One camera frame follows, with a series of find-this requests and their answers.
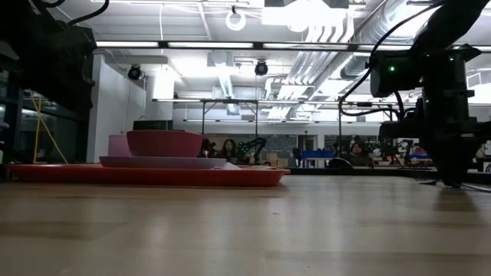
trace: black camera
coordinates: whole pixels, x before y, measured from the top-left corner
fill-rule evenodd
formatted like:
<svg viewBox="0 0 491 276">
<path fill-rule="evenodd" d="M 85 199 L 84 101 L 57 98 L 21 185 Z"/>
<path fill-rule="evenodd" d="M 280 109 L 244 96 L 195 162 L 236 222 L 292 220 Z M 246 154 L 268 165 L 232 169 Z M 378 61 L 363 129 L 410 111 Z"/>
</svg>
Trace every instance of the black camera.
<svg viewBox="0 0 491 276">
<path fill-rule="evenodd" d="M 266 61 L 258 61 L 254 72 L 256 76 L 266 75 L 268 73 L 268 65 L 266 65 Z"/>
<path fill-rule="evenodd" d="M 133 81 L 139 81 L 145 77 L 145 73 L 140 69 L 139 64 L 131 65 L 131 69 L 128 71 L 128 77 Z"/>
</svg>

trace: red plate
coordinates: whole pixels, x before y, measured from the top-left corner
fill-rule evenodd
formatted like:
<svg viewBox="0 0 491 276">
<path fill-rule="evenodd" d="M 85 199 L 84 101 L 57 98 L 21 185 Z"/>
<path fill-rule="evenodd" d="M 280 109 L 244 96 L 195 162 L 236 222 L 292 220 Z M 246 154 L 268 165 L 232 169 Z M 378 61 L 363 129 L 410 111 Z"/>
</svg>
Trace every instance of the red plate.
<svg viewBox="0 0 491 276">
<path fill-rule="evenodd" d="M 161 186 L 277 186 L 288 170 L 134 169 L 100 165 L 10 165 L 22 182 Z"/>
</svg>

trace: pink bowl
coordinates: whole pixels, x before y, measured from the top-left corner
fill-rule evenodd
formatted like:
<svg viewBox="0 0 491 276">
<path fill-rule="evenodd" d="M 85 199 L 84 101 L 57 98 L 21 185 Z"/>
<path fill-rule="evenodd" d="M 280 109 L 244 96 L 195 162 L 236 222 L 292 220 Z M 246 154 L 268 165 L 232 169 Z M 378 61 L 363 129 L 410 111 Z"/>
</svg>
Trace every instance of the pink bowl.
<svg viewBox="0 0 491 276">
<path fill-rule="evenodd" d="M 133 156 L 197 157 L 203 135 L 183 131 L 134 130 L 127 132 Z"/>
</svg>

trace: security camera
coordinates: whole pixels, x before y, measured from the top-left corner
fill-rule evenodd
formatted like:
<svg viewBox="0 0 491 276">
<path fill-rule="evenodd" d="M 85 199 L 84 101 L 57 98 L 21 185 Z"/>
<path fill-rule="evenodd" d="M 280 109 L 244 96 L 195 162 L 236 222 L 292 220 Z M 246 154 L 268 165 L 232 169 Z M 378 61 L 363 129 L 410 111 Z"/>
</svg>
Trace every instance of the security camera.
<svg viewBox="0 0 491 276">
<path fill-rule="evenodd" d="M 128 71 L 128 77 L 130 80 L 139 81 L 145 77 L 145 73 L 140 69 L 139 64 L 131 65 L 131 69 Z"/>
<path fill-rule="evenodd" d="M 268 73 L 268 65 L 266 65 L 266 61 L 258 61 L 254 72 L 256 76 L 266 75 Z"/>
</svg>

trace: black mount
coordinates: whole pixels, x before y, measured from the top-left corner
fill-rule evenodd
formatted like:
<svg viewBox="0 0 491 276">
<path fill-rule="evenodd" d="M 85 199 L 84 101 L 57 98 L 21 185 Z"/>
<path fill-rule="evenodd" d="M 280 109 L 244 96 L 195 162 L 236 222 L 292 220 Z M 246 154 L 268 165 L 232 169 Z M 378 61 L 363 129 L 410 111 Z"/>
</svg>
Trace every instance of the black mount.
<svg viewBox="0 0 491 276">
<path fill-rule="evenodd" d="M 418 138 L 440 178 L 459 187 L 480 145 L 491 137 L 491 123 L 478 123 L 469 116 L 465 63 L 480 55 L 468 45 L 423 57 L 377 52 L 372 74 L 372 94 L 386 97 L 395 90 L 423 88 L 416 110 L 397 122 L 383 122 L 380 135 Z"/>
</svg>

